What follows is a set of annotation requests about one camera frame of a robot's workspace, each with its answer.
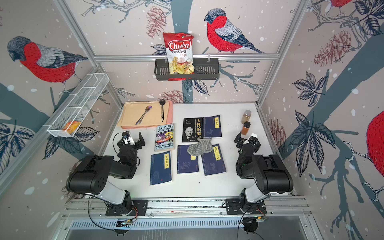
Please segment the grey striped cloth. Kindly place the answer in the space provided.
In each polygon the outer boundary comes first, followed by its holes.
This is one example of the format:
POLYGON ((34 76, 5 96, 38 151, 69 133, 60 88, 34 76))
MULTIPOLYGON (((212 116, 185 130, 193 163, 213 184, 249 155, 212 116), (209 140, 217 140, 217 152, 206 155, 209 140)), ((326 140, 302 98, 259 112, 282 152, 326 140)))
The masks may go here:
POLYGON ((201 156, 205 153, 213 151, 212 139, 198 139, 197 144, 193 144, 188 147, 187 152, 191 156, 201 156))

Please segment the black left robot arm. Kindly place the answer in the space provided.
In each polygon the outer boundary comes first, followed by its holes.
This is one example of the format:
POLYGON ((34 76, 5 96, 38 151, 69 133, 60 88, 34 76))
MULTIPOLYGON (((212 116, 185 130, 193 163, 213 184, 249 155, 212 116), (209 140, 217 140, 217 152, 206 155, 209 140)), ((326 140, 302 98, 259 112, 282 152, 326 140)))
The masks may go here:
POLYGON ((127 190, 123 190, 108 180, 133 179, 140 158, 138 150, 146 145, 142 134, 134 141, 130 131, 122 132, 122 139, 118 141, 119 161, 113 156, 87 156, 69 175, 66 188, 69 192, 93 196, 105 202, 107 217, 144 216, 147 211, 147 200, 133 200, 127 190))

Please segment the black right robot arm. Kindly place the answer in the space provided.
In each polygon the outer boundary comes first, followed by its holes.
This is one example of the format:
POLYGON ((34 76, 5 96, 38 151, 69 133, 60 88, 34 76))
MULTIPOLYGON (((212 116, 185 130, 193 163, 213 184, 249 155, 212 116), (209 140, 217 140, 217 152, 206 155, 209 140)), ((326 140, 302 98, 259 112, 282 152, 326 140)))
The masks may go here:
POLYGON ((249 210, 270 196, 270 193, 291 192, 294 181, 282 159, 278 155, 258 155, 261 143, 256 134, 248 139, 239 133, 234 143, 238 149, 236 172, 241 179, 250 179, 254 183, 240 193, 240 207, 249 210))

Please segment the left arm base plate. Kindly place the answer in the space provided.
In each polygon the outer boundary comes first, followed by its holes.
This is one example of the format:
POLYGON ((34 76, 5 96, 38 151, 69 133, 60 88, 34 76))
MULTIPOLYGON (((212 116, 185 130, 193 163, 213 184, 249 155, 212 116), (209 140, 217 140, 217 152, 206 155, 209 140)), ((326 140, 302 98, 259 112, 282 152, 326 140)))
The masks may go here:
POLYGON ((120 205, 108 204, 105 215, 106 217, 145 216, 148 203, 148 200, 131 200, 128 205, 125 203, 120 205))

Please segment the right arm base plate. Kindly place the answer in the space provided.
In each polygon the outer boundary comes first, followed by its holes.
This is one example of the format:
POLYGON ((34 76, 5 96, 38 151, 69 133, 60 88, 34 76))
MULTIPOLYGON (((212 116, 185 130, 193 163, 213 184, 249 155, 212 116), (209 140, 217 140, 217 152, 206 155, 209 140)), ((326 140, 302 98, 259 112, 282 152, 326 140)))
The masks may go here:
POLYGON ((257 203, 241 203, 239 198, 229 198, 225 200, 224 204, 227 215, 266 215, 266 205, 264 201, 257 203))

